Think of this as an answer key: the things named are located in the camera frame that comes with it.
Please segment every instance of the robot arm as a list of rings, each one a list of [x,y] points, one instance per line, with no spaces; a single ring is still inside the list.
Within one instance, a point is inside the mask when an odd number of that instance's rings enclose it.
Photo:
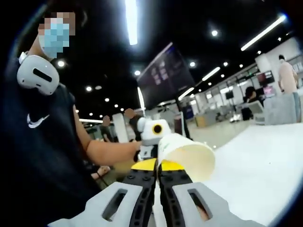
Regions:
[[[202,183],[192,183],[184,168],[157,159],[135,164],[123,183],[113,183],[91,198],[85,210],[72,219],[60,219],[49,227],[147,227],[159,180],[160,201],[168,227],[263,227],[233,215],[228,203]],[[210,219],[203,221],[198,207]]]

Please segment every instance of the black t-shirt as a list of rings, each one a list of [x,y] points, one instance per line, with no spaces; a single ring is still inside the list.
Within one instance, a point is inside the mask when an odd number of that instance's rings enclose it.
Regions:
[[[17,59],[9,62],[1,88],[3,208],[10,226],[46,226],[82,212],[100,189],[84,166],[73,96],[63,85],[51,96],[21,88],[18,67]]]

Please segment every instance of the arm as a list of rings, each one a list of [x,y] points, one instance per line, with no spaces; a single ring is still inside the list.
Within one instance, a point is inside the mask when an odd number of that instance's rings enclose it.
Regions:
[[[107,137],[106,134],[103,134],[103,138],[104,138],[104,140],[105,140],[106,142],[110,143],[110,140],[109,140],[109,138]]]
[[[136,152],[140,148],[139,142],[105,143],[98,140],[92,140],[82,123],[79,121],[75,106],[73,106],[73,113],[77,135],[88,158],[93,163],[100,166],[112,166],[117,162],[128,161],[134,158]]]
[[[294,69],[293,69],[293,74],[294,74],[295,83],[296,83],[296,85],[298,85],[298,83],[299,83],[299,76],[298,76],[298,74],[296,73],[296,71]]]

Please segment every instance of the floor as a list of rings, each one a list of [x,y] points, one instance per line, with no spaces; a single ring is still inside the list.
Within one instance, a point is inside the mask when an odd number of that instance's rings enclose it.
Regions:
[[[197,128],[194,122],[189,122],[187,126],[190,136],[194,141],[206,143],[208,146],[216,150],[235,138],[251,124],[252,123],[250,121],[240,121],[235,123],[224,121],[206,128]]]

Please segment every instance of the person in pink shirt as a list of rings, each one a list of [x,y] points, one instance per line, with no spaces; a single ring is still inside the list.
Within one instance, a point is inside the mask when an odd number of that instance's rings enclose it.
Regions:
[[[298,75],[292,65],[285,61],[283,55],[279,55],[279,87],[282,92],[290,94],[297,91]]]

